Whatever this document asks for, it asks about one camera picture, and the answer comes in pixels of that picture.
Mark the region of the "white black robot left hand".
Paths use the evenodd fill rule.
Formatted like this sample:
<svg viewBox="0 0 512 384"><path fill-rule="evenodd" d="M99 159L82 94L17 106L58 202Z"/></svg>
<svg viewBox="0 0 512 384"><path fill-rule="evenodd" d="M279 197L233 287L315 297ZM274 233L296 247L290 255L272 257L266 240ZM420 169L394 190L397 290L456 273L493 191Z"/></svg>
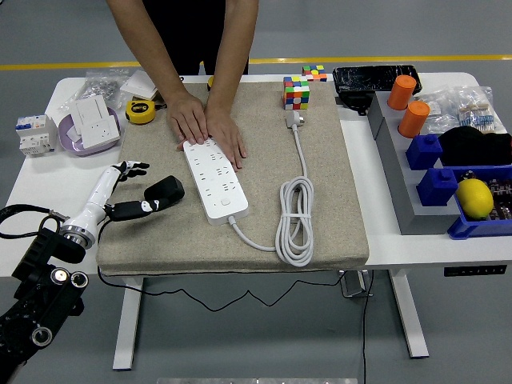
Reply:
<svg viewBox="0 0 512 384"><path fill-rule="evenodd" d="M63 223L60 235L89 249L98 240L99 225L105 218L122 222L166 209L170 205L168 198L145 198L113 206L107 203L119 182L144 175L149 167L149 164L138 161L123 161L108 167L92 189L82 211Z"/></svg>

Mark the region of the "person's right hand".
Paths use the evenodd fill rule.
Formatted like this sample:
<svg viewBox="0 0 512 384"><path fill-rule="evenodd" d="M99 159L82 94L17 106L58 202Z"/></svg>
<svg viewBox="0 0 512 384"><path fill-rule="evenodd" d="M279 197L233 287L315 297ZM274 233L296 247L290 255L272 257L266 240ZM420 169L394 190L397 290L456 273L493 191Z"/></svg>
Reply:
<svg viewBox="0 0 512 384"><path fill-rule="evenodd" d="M177 150L183 144L203 144L208 139L206 117L202 103L187 91L178 92L166 101L166 120L177 139Z"/></svg>

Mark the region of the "person's left hand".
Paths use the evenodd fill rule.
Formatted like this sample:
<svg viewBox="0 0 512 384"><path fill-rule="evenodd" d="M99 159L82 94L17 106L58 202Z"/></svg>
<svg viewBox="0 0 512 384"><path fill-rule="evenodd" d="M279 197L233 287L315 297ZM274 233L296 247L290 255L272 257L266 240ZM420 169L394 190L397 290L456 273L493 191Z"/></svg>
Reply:
<svg viewBox="0 0 512 384"><path fill-rule="evenodd" d="M242 160L247 156L246 146L230 109L208 104L205 116L209 136L217 142L234 170L241 170Z"/></svg>

